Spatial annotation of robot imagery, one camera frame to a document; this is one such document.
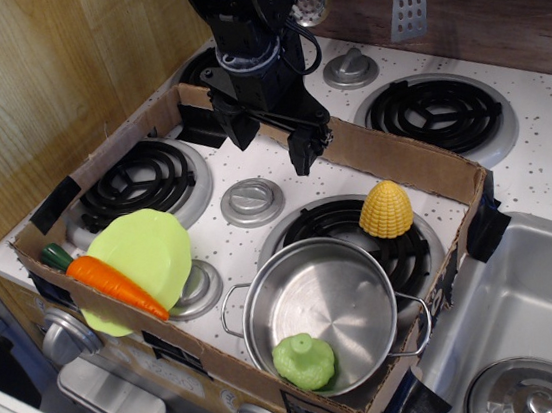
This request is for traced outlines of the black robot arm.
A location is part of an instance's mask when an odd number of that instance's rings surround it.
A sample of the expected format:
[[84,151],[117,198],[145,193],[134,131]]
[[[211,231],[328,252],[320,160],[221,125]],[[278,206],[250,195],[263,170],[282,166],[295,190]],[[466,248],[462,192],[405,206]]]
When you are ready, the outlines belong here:
[[214,115],[245,150],[263,124],[287,134],[296,173],[307,176],[332,142],[330,114],[304,86],[322,57],[307,63],[301,42],[317,39],[294,20],[296,0],[187,0],[211,29],[217,65],[201,73]]

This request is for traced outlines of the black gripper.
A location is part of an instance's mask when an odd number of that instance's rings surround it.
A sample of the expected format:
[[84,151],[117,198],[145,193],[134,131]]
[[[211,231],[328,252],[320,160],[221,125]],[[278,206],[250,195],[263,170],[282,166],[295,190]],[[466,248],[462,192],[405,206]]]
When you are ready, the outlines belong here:
[[303,45],[282,44],[249,67],[246,59],[217,52],[218,67],[203,71],[214,116],[227,137],[246,150],[262,124],[287,136],[290,161],[299,176],[333,139],[329,112],[304,86],[304,78],[318,63],[306,65]]

